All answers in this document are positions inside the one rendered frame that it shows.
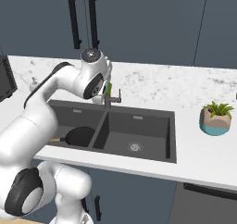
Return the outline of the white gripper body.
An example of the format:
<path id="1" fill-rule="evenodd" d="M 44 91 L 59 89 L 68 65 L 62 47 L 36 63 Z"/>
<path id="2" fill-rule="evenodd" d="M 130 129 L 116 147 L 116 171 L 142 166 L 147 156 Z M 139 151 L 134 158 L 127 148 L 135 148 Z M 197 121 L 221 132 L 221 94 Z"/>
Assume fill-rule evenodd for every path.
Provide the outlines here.
<path id="1" fill-rule="evenodd" d="M 102 105 L 105 102 L 105 93 L 99 93 L 97 96 L 92 98 L 94 104 Z"/>

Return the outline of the dark grey tap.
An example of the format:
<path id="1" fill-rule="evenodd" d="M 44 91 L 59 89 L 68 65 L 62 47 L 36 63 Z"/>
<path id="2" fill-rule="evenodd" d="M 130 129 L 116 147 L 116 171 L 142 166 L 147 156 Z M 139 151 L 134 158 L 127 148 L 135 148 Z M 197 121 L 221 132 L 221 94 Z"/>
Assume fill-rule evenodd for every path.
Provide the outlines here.
<path id="1" fill-rule="evenodd" d="M 109 109 L 112 103 L 121 102 L 121 93 L 118 93 L 118 97 L 105 96 L 105 109 Z"/>

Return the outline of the dark blue cupboard door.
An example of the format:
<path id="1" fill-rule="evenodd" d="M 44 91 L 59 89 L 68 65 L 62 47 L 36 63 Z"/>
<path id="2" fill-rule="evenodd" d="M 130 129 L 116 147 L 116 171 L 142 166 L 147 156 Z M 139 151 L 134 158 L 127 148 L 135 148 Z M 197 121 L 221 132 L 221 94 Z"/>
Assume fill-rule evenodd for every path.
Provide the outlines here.
<path id="1" fill-rule="evenodd" d="M 96 224 L 168 224 L 176 181 L 90 168 L 92 201 L 100 195 Z"/>
<path id="2" fill-rule="evenodd" d="M 99 48 L 111 60 L 191 66 L 205 0 L 95 0 Z"/>
<path id="3" fill-rule="evenodd" d="M 79 58 L 89 40 L 84 0 L 75 5 L 80 49 L 74 48 L 68 0 L 0 0 L 0 55 Z"/>
<path id="4" fill-rule="evenodd" d="M 237 69 L 237 0 L 206 0 L 193 64 Z"/>

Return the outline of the dark blue lower cupboard door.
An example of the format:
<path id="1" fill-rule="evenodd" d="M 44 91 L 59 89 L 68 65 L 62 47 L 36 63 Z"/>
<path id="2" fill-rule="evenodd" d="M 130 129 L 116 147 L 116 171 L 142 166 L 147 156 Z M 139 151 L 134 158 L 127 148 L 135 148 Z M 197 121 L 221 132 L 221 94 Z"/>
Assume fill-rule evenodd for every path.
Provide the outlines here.
<path id="1" fill-rule="evenodd" d="M 168 224 L 176 181 L 90 168 L 92 201 L 100 195 L 96 224 Z"/>

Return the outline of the green plant in pot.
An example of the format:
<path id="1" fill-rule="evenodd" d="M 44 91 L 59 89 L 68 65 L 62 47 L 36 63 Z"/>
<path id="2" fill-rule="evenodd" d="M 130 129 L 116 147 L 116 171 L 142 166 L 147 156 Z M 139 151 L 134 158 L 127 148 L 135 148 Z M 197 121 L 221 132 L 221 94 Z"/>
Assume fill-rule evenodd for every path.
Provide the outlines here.
<path id="1" fill-rule="evenodd" d="M 231 111 L 229 104 L 212 102 L 203 106 L 200 112 L 199 127 L 205 134 L 220 136 L 229 131 L 231 127 Z"/>

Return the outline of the dark grey double sink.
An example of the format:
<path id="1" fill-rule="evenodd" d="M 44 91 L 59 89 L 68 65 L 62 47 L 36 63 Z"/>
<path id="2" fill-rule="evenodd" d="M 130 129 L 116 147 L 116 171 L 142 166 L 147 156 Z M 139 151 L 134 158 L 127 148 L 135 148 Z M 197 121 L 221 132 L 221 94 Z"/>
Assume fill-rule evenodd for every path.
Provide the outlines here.
<path id="1" fill-rule="evenodd" d="M 172 111 L 51 100 L 58 129 L 55 138 L 65 137 L 77 127 L 95 129 L 87 147 L 51 143 L 71 149 L 176 163 L 175 114 Z"/>

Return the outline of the dark grey dishwasher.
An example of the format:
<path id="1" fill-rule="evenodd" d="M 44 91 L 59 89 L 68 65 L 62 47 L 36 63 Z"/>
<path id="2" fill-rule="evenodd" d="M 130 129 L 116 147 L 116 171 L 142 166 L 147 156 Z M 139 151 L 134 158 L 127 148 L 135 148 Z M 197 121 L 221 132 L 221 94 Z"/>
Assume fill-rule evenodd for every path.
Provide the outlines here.
<path id="1" fill-rule="evenodd" d="M 237 224 L 237 201 L 188 191 L 178 182 L 168 224 Z"/>

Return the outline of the black microwave oven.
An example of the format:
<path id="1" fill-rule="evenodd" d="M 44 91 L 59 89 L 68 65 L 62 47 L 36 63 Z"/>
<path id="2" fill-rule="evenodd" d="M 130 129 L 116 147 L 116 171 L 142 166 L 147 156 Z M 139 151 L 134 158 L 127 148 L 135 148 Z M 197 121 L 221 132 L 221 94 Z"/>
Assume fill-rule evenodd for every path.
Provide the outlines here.
<path id="1" fill-rule="evenodd" d="M 18 89 L 7 56 L 0 56 L 0 103 Z"/>

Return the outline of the small white soap dispenser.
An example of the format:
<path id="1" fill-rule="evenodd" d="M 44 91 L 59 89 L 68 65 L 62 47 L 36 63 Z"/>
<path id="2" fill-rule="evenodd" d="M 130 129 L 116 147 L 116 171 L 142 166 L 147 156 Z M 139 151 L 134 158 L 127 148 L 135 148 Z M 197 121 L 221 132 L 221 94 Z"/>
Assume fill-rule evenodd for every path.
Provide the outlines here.
<path id="1" fill-rule="evenodd" d="M 31 78 L 31 83 L 30 83 L 30 91 L 32 92 L 37 86 L 39 85 L 39 82 L 35 77 Z"/>

